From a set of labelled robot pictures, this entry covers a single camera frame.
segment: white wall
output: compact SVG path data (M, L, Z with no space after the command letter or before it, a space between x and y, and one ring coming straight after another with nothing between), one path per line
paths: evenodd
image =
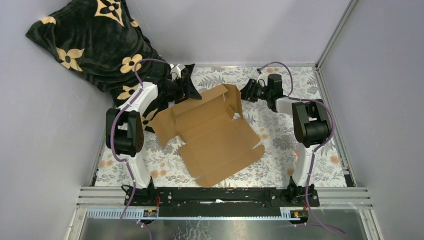
M169 62L315 63L349 0L127 0Z
M25 37L67 0L3 1L0 239L63 239L105 127L109 96Z
M360 1L322 74L384 239L424 239L424 1Z

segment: leaf pattern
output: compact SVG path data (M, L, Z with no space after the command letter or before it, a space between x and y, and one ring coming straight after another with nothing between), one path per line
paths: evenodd
M317 83L311 67L291 67L293 74L293 97L320 98ZM267 67L267 73L279 73L283 77L283 89L290 89L289 74L282 67ZM234 84L242 89L249 78L256 79L255 67L195 67L191 78L199 92L204 92L221 83ZM298 142L293 133L293 118L283 113L272 112L263 100L242 101L243 116L260 137L265 154L257 162L221 181L215 187L286 187L296 166ZM177 136L165 148L155 134L144 132L142 149L147 171L157 187L199 187L190 176L178 148L184 142ZM324 145L317 153L314 180L318 187L345 187L342 166L337 162L339 154L333 141ZM96 186L121 186L131 182L125 165L117 162L108 148L101 156Z

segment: white backdrop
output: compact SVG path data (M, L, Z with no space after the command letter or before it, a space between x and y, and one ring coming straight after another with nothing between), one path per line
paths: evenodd
M349 0L127 0L167 61L315 63Z

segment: gray floor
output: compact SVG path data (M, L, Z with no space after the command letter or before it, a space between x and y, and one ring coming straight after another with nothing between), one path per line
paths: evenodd
M335 235L319 226L293 227L287 221L273 220L156 220L149 224L154 240L361 240L367 239L361 217L354 209L315 210L320 220L335 225L348 236ZM117 219L88 218L82 240L114 240ZM120 240L148 240L146 228L135 220L124 220Z

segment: cardboard box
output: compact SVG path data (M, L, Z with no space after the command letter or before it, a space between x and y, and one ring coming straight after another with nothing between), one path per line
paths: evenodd
M215 184L258 161L264 145L243 118L241 93L221 84L159 112L151 125L163 147L175 136L186 142L178 149L188 172L203 187ZM235 113L241 117L234 119Z

